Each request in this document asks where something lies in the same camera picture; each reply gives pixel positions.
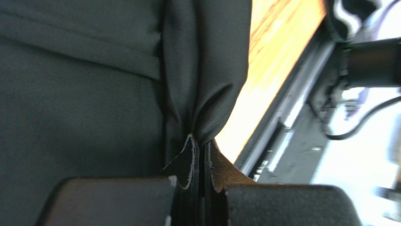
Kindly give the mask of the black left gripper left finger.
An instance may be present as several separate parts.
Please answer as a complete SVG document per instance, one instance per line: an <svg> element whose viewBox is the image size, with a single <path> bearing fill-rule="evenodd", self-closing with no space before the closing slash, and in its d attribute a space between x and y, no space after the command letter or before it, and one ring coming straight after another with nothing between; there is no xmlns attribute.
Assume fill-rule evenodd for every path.
<svg viewBox="0 0 401 226"><path fill-rule="evenodd" d="M199 154L197 141L190 134L182 151L160 172L161 176L176 177L172 226L196 226L198 223Z"/></svg>

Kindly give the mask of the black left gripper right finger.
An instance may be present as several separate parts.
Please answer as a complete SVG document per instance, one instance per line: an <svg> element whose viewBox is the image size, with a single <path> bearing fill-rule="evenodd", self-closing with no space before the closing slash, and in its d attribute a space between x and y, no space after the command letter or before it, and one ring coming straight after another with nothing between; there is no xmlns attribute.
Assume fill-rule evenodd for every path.
<svg viewBox="0 0 401 226"><path fill-rule="evenodd" d="M204 146L204 225L228 225L226 186L254 183L221 153L215 140L208 142Z"/></svg>

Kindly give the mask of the black printed t-shirt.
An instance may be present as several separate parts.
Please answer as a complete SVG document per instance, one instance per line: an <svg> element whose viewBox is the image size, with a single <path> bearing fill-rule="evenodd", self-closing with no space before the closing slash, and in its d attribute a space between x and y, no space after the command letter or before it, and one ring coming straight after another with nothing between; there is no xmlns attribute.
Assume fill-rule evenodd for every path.
<svg viewBox="0 0 401 226"><path fill-rule="evenodd" d="M64 178L153 177L227 123L249 0L3 0L0 223L32 226Z"/></svg>

